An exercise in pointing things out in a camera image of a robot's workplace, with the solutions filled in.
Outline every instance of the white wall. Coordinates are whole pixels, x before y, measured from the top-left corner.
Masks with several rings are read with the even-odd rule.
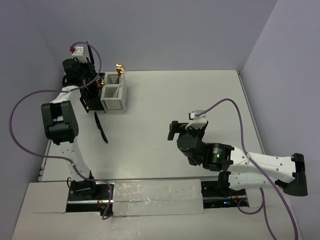
[[[305,240],[320,234],[319,68],[320,1],[278,0],[242,77],[266,153],[305,156],[309,196],[291,198]]]
[[[21,0],[58,62],[88,40],[104,70],[240,70],[276,1]]]
[[[20,150],[12,141],[9,114],[24,95],[40,89],[57,89],[62,67],[18,0],[0,4],[0,238],[11,239],[29,182],[34,182],[42,160]],[[47,144],[40,106],[52,94],[40,94],[21,104],[14,116],[17,138],[28,148],[43,153]]]

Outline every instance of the red connector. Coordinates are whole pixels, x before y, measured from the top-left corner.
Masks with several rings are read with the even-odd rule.
[[[75,50],[76,49],[73,46],[70,47],[70,52],[74,53]]]

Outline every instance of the table surface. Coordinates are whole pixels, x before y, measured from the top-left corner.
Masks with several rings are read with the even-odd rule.
[[[201,214],[111,217],[96,212],[63,213],[65,182],[30,183],[13,240],[271,240],[262,212],[245,215],[237,208],[205,209]],[[268,202],[273,196],[266,195]],[[279,240],[294,239],[282,205],[267,207],[270,226]]]
[[[109,144],[101,137],[94,112],[86,113],[80,101],[73,106],[79,124],[78,144],[84,161],[96,179],[217,176],[218,172],[189,165],[177,148],[177,136],[174,141],[167,141],[167,137],[169,124],[173,120],[188,122],[188,113],[207,109],[223,98],[231,98],[238,104],[247,150],[261,153],[237,71],[129,71],[125,77],[127,111],[98,112]],[[209,124],[204,142],[241,147],[239,120],[230,102],[217,106],[207,114],[207,119]],[[50,145],[48,154],[62,155],[54,144]],[[45,161],[43,182],[65,181],[69,176],[64,161]]]
[[[93,112],[86,113],[80,102],[73,106],[80,129],[79,147],[95,178],[217,176],[217,172],[190,166],[176,142],[167,141],[167,136],[172,120],[187,122],[190,111],[206,109],[223,98],[231,98],[239,106],[248,151],[262,152],[235,70],[133,71],[126,73],[126,79],[127,111],[98,114],[109,144],[103,142]],[[207,118],[205,142],[241,147],[239,120],[231,103],[222,103]],[[53,144],[47,152],[61,155]],[[96,212],[65,213],[68,168],[58,159],[45,159],[43,166],[43,182],[29,184],[13,240],[272,239],[262,212],[245,215],[234,207],[205,209],[202,214],[112,217],[106,221]],[[281,240],[293,239],[292,224],[280,198],[274,189],[264,191],[275,235]],[[246,193],[251,206],[247,211],[256,210],[262,201],[260,191],[247,189]]]

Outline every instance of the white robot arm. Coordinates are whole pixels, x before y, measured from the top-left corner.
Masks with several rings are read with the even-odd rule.
[[[208,125],[205,114],[189,114],[189,123],[173,121],[169,127],[168,140],[179,134],[177,147],[193,166],[202,165],[210,171],[220,172],[218,186],[238,191],[247,188],[271,187],[259,169],[249,160],[252,158],[283,189],[293,196],[308,195],[304,156],[278,157],[254,152],[247,155],[238,147],[222,143],[204,143],[202,138]]]
[[[49,103],[50,108],[59,108],[59,106],[61,106],[61,103],[66,102],[68,103],[68,111],[69,111],[69,115],[70,116],[74,116],[74,112],[72,109],[72,106],[76,103],[76,101],[79,101],[79,98],[81,96],[79,91],[71,91],[72,89],[77,88],[77,86],[67,86],[62,88],[62,93],[60,93],[58,95],[58,97],[56,97],[56,99],[54,99],[51,103]],[[57,116],[57,118],[53,119],[52,123],[59,123],[61,121],[63,121],[63,116]],[[49,131],[52,131],[53,127],[50,126],[48,127]],[[74,130],[77,132],[74,136],[73,142],[70,142],[70,139],[67,139],[67,141],[64,140],[56,140],[54,141],[54,143],[56,144],[56,146],[59,148],[59,150],[61,151],[61,153],[63,154],[64,157],[69,158],[73,161],[74,165],[76,166],[76,168],[80,171],[80,173],[86,177],[89,178],[90,177],[90,170],[87,167],[81,151],[79,149],[78,146],[78,140],[77,140],[77,135],[79,132],[79,128],[78,128],[78,123],[77,120],[75,119],[75,122],[73,123],[73,128]],[[71,173],[71,180],[72,181],[76,181],[76,182],[81,182],[83,181],[83,178],[80,177],[74,170],[74,168],[71,166],[71,164],[66,161],[66,164],[68,165],[68,168],[70,170]]]
[[[72,105],[79,101],[80,92],[71,91],[77,86],[67,86],[62,93],[50,103],[42,104],[41,113],[44,132],[49,140],[60,149],[62,155],[73,161],[78,171],[88,179],[93,179],[91,171],[87,167],[78,146],[77,136],[79,134],[78,122]],[[94,181],[85,181],[74,170],[73,166],[66,161],[71,173],[71,190],[73,192],[84,192],[86,195],[95,192]]]

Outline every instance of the wire basket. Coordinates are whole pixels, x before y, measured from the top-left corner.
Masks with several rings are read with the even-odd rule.
[[[117,78],[118,74],[108,74],[106,78],[104,78],[100,101],[105,111],[126,110],[126,73],[121,75],[119,84],[115,84]]]

